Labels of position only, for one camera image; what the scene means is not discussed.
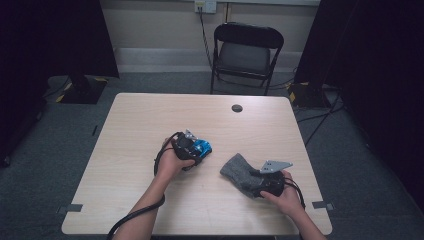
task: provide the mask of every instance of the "chair back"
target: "chair back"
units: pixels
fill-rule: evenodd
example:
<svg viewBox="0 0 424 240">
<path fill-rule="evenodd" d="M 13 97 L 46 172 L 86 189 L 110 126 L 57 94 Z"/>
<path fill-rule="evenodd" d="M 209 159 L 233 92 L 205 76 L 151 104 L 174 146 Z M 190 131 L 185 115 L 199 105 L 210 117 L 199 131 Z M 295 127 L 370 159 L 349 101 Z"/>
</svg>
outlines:
<svg viewBox="0 0 424 240">
<path fill-rule="evenodd" d="M 271 27 L 236 22 L 219 25 L 215 29 L 214 40 L 215 46 L 217 40 L 270 49 L 281 49 L 284 44 L 281 33 Z"/>
</svg>

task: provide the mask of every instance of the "forearm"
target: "forearm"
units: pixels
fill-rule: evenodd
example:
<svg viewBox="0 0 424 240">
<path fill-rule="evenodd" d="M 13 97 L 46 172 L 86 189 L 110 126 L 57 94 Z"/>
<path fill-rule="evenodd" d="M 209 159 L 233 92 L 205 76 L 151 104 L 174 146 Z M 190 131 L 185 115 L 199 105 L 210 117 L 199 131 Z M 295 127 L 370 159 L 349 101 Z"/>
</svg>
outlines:
<svg viewBox="0 0 424 240">
<path fill-rule="evenodd" d="M 159 202 L 168 184 L 169 180 L 154 178 L 149 188 L 134 205 L 130 213 Z M 150 239 L 157 213 L 158 209 L 154 209 L 129 220 L 116 231 L 113 239 Z"/>
<path fill-rule="evenodd" d="M 304 240 L 327 239 L 303 209 L 302 211 L 297 211 L 293 215 L 290 215 L 290 218 L 296 224 Z"/>
</svg>

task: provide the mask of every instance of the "gray sock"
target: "gray sock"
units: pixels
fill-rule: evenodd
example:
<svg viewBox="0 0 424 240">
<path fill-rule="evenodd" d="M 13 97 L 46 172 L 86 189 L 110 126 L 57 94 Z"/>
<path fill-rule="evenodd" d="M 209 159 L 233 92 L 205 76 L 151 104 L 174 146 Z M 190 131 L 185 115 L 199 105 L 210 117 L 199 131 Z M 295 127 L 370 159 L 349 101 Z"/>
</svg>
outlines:
<svg viewBox="0 0 424 240">
<path fill-rule="evenodd" d="M 254 198 L 252 191 L 248 189 L 261 185 L 262 178 L 252 176 L 251 171 L 257 170 L 250 166 L 240 153 L 237 153 L 222 167 L 220 173 L 230 179 L 244 195 Z"/>
</svg>

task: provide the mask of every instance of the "hand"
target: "hand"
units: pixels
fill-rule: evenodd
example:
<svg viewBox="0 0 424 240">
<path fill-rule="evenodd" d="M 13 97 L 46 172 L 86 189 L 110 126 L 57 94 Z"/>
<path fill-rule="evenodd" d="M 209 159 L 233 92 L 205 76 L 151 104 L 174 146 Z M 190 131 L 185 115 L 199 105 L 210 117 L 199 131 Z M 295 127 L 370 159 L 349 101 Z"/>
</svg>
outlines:
<svg viewBox="0 0 424 240">
<path fill-rule="evenodd" d="M 284 177 L 292 179 L 292 176 L 289 172 L 285 170 L 282 170 L 281 172 L 284 174 Z M 302 205 L 300 204 L 296 189 L 291 186 L 285 185 L 284 191 L 279 197 L 276 197 L 266 191 L 261 191 L 261 195 L 265 199 L 274 203 L 282 213 L 288 215 L 289 217 L 292 217 L 296 212 L 304 211 Z"/>
<path fill-rule="evenodd" d="M 175 176 L 180 173 L 181 169 L 184 167 L 189 167 L 195 163 L 194 160 L 180 160 L 172 147 L 171 142 L 175 141 L 172 139 L 164 149 L 165 152 L 162 154 L 162 157 L 159 161 L 158 172 L 156 174 L 157 178 L 171 181 Z"/>
</svg>

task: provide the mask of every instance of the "baseboard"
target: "baseboard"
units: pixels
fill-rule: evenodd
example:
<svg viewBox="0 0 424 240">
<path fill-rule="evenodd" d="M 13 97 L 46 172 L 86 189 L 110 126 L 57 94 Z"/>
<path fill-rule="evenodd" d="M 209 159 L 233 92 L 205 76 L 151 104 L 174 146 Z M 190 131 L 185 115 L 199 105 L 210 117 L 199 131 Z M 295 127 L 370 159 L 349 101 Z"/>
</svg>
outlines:
<svg viewBox="0 0 424 240">
<path fill-rule="evenodd" d="M 114 52 L 119 72 L 210 71 L 206 51 L 201 49 L 115 48 Z M 301 55 L 301 52 L 281 53 L 275 72 L 292 72 Z"/>
</svg>

